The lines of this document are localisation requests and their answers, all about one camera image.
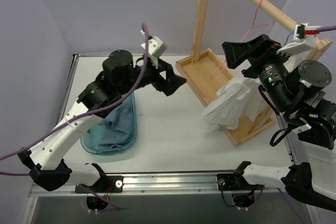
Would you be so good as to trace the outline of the blue denim skirt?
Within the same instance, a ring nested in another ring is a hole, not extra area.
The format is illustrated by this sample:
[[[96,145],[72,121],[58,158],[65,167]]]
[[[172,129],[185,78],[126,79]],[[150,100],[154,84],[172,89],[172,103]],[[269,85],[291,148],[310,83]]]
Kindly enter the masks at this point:
[[[104,129],[98,144],[99,150],[111,150],[124,147],[129,143],[134,131],[133,99],[126,98],[114,108],[105,119],[98,123]]]

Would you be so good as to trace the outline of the pink wire hanger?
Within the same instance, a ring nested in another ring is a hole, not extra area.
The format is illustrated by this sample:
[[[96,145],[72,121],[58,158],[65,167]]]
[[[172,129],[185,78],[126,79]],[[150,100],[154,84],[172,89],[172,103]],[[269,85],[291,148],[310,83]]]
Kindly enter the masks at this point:
[[[248,29],[247,33],[245,33],[245,35],[243,36],[243,38],[239,42],[243,42],[246,39],[246,37],[251,33],[251,31],[254,30],[254,29],[257,29],[257,28],[260,28],[260,27],[268,27],[267,31],[270,31],[273,28],[273,26],[275,25],[276,21],[274,19],[272,19],[271,21],[269,21],[267,23],[263,23],[263,24],[259,24],[259,25],[255,24],[256,18],[257,18],[257,15],[258,15],[258,11],[261,9],[261,4],[263,3],[263,1],[264,0],[260,0],[259,4],[257,5],[254,16],[253,16],[252,24],[251,24],[250,28]],[[216,68],[216,70],[211,74],[211,79],[214,79],[217,75],[219,75],[226,68],[227,68],[226,60],[224,60],[224,62],[222,62]]]

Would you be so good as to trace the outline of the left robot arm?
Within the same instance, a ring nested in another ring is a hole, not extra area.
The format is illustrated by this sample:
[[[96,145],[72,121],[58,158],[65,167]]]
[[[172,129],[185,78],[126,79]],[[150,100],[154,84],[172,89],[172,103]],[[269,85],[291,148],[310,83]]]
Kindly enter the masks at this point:
[[[176,75],[172,65],[164,60],[158,60],[157,66],[147,57],[142,60],[143,65],[138,66],[133,63],[130,52],[112,52],[102,63],[102,71],[95,81],[79,94],[51,135],[18,154],[30,169],[29,175],[35,184],[46,191],[54,191],[66,183],[84,185],[94,192],[107,186],[108,176],[98,164],[72,164],[64,156],[90,128],[119,105],[120,99],[134,90],[151,84],[170,96],[186,83],[186,79]]]

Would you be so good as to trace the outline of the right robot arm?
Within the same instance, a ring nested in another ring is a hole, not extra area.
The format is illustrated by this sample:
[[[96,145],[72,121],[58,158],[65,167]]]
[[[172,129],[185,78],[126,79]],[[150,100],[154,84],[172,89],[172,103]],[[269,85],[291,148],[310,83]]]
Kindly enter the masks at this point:
[[[229,68],[250,63],[243,76],[260,81],[260,94],[287,123],[270,145],[295,133],[308,155],[307,162],[289,167],[242,162],[234,171],[235,186],[283,188],[299,202],[335,211],[335,103],[324,98],[324,88],[332,81],[329,69],[315,60],[297,60],[303,42],[282,46],[263,34],[248,42],[224,42],[222,47]]]

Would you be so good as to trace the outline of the white garment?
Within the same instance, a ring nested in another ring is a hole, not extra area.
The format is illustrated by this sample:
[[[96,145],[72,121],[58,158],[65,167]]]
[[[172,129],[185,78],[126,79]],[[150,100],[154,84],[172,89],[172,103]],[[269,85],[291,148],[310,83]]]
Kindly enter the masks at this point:
[[[238,128],[241,115],[251,121],[266,107],[258,92],[260,80],[245,78],[242,75],[233,77],[216,93],[217,98],[202,112],[203,119],[211,125],[222,125],[229,130]]]

